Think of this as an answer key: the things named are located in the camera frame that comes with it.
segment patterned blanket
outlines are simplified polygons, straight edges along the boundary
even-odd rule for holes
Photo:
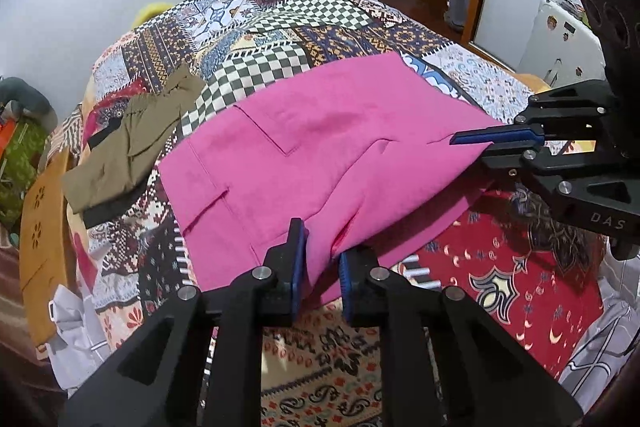
[[[158,160],[204,121],[279,79],[389,51],[434,89],[497,120],[511,121],[527,104],[530,91],[504,70],[376,0],[185,0],[100,56],[84,100],[51,137],[50,154],[68,145],[84,161],[86,140],[135,93],[159,92],[183,62],[207,85]],[[67,209],[111,349],[169,293],[197,284],[157,165],[140,199],[113,221],[87,230]],[[404,272],[402,264],[395,269]],[[265,331],[264,425],[381,424],[378,332],[353,330],[340,310],[337,299],[304,314],[292,330]]]

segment metal screw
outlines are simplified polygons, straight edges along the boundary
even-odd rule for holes
[[[465,298],[465,291],[460,286],[447,286],[444,288],[444,295],[452,301],[462,301]]]
[[[256,266],[253,270],[251,270],[251,275],[254,276],[254,279],[261,281],[263,279],[268,279],[271,277],[271,268],[268,266]]]
[[[573,189],[574,187],[570,182],[560,182],[558,184],[558,192],[561,194],[570,194]]]
[[[382,266],[376,266],[375,268],[371,269],[369,275],[374,281],[383,281],[389,278],[389,270],[383,268]]]
[[[189,299],[193,299],[198,291],[193,286],[183,286],[178,290],[178,297],[183,301],[188,301]]]

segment brown curtain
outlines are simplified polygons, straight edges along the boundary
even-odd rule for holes
[[[29,425],[42,425],[44,420],[55,425],[66,393],[58,386],[48,360],[36,357],[22,305],[18,259],[7,231],[0,227],[0,366],[4,373],[0,383],[4,381],[12,390],[14,404],[21,406],[21,418],[31,414]]]

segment folded brown pants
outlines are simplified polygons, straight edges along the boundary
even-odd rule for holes
[[[164,142],[203,87],[204,81],[183,64],[159,94],[132,97],[120,128],[63,176],[63,192],[74,213],[128,192],[148,176]]]

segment pink fabric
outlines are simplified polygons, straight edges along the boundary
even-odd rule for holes
[[[314,285],[333,256],[394,223],[374,238],[387,266],[450,225],[484,187],[457,178],[487,144],[449,139],[497,124],[433,89],[397,54],[348,58],[242,100],[159,169],[202,290],[258,266],[291,217],[305,220]]]

